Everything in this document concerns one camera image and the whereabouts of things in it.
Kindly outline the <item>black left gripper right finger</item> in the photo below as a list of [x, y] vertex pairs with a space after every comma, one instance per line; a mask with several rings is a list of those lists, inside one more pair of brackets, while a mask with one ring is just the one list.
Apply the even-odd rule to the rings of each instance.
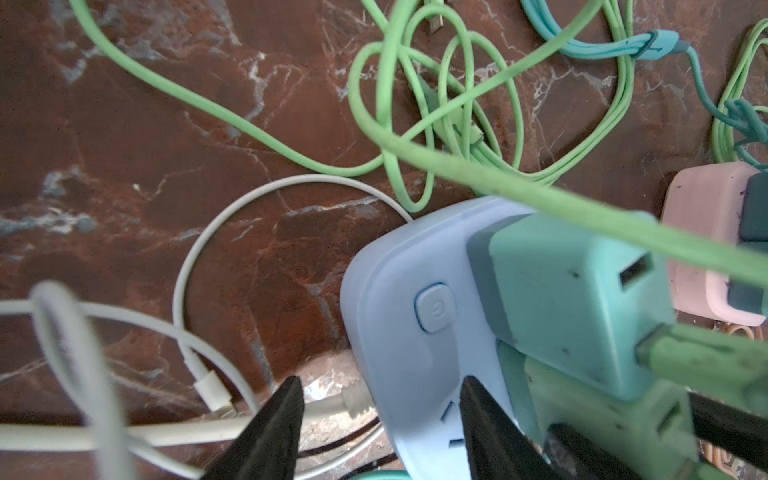
[[463, 379], [459, 407], [472, 479], [559, 479], [476, 377]]

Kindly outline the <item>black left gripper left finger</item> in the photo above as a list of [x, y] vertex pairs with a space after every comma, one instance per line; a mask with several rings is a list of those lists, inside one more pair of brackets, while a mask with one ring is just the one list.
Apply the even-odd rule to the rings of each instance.
[[301, 381], [290, 376], [203, 477], [292, 479], [304, 411]]

